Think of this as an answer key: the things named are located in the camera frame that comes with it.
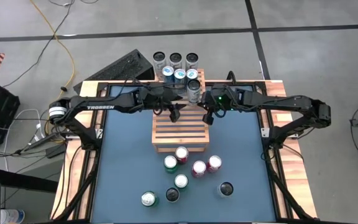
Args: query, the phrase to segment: wooden crate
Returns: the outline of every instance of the wooden crate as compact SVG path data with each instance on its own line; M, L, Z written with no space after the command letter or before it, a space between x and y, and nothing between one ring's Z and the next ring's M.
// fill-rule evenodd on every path
M201 83L201 94L205 92L204 70L198 70ZM161 115L153 114L152 144L157 152L175 152L179 146L185 146L190 152L203 152L209 144L209 129L202 119L206 110L199 106L189 105L187 96L177 103L188 106L180 110L180 118L172 123L169 111Z

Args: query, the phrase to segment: red soda can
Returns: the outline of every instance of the red soda can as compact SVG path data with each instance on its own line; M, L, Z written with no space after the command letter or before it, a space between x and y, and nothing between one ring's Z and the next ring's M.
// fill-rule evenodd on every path
M193 177L202 177L205 174L206 166L203 161L196 161L191 167L191 174Z
M175 151L175 157L180 164L185 164L187 162L187 157L189 157L189 151L186 147L180 146Z
M218 171L218 169L221 168L221 166L222 166L222 159L219 156L211 156L206 163L206 169L210 173Z

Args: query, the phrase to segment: blue work surface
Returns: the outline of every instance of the blue work surface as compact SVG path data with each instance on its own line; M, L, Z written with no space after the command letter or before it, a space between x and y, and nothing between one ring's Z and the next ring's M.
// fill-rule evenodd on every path
M120 87L112 89L117 94ZM125 87L123 92L133 88ZM98 180L91 221L93 223L249 222L274 221L274 211L262 143L255 113L228 111L209 127L206 152L191 152L187 164L174 174L165 172L163 158L151 143L152 111L122 114L109 111L103 134ZM194 161L217 155L217 173L195 179ZM189 178L177 203L165 198L177 174ZM218 195L218 185L233 184L230 197ZM160 198L156 207L145 207L140 198L151 190Z

